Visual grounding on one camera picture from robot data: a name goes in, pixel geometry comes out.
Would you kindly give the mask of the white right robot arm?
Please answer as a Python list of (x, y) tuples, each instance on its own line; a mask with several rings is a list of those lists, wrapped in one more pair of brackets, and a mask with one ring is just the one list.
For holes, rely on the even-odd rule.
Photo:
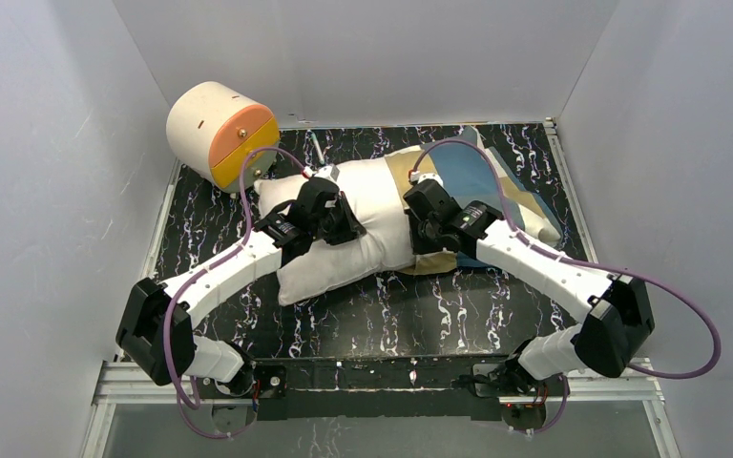
[(655, 328), (643, 281), (576, 265), (478, 200), (460, 206), (433, 178), (403, 199), (417, 254), (464, 254), (524, 281), (567, 311), (575, 325), (521, 344), (505, 361), (510, 381), (533, 384), (580, 369), (616, 378)]

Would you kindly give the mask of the white pillow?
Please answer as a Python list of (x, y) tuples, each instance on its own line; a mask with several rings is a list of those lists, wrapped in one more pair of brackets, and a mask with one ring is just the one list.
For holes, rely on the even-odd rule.
[(365, 229), (357, 238), (337, 245), (317, 239), (307, 253), (279, 269), (278, 301), (282, 306), (414, 262), (408, 216), (387, 161), (383, 158), (352, 160), (337, 168), (339, 175), (335, 181), (294, 175), (254, 183), (258, 208), (263, 215), (285, 201), (298, 200), (313, 188), (342, 191), (355, 219)]

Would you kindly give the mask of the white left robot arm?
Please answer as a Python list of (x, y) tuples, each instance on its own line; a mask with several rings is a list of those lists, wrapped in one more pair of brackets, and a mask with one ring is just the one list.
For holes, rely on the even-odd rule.
[(241, 241), (188, 272), (132, 287), (115, 340), (156, 385), (184, 376), (224, 384), (240, 378), (251, 359), (235, 344), (195, 335), (195, 326), (250, 283), (306, 255), (313, 243), (339, 245), (366, 232), (346, 193), (323, 177), (306, 179), (295, 198), (248, 220), (246, 229)]

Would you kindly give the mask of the blue beige white pillowcase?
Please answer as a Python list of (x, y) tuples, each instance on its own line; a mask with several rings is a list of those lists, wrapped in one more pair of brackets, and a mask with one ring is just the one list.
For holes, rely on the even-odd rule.
[[(501, 184), (506, 205), (517, 227), (524, 230), (529, 236), (557, 248), (562, 240), (562, 229), (552, 210), (549, 210), (543, 198), (534, 192), (525, 190), (524, 186), (513, 176), (510, 167), (503, 161), (494, 147), (484, 146), (478, 130), (466, 127), (455, 138), (483, 148), (484, 155), (490, 160), (495, 170), (481, 159), (471, 147), (449, 143), (435, 148), (421, 162), (418, 170), (422, 173), (436, 173), (443, 180), (443, 187), (450, 196), (455, 198), (461, 207), (474, 200), (489, 204), (501, 210), (499, 195), (495, 185), (494, 174), (501, 178)], [(428, 150), (433, 143), (419, 144), (395, 151), (384, 159), (392, 173), (398, 196), (404, 209), (408, 208), (402, 197), (410, 189), (408, 172), (424, 150)], [(478, 260), (474, 260), (463, 253), (443, 251), (426, 255), (415, 255), (413, 262), (399, 272), (412, 275), (433, 275), (448, 273), (456, 268), (484, 268), (488, 267)]]

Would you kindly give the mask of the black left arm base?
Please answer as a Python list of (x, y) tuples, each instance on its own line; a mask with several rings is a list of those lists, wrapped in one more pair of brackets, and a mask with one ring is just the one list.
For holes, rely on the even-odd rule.
[(195, 376), (198, 394), (208, 402), (217, 432), (231, 435), (257, 421), (262, 401), (282, 399), (287, 390), (287, 367), (280, 363), (246, 363), (228, 383)]

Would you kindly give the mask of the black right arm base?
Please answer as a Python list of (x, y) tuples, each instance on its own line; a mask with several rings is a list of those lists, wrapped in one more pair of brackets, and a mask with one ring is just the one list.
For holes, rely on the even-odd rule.
[(523, 369), (502, 360), (481, 360), (451, 380), (479, 399), (494, 398), (501, 406), (501, 421), (511, 433), (533, 437), (554, 427), (568, 405), (568, 377), (553, 375), (536, 380)]

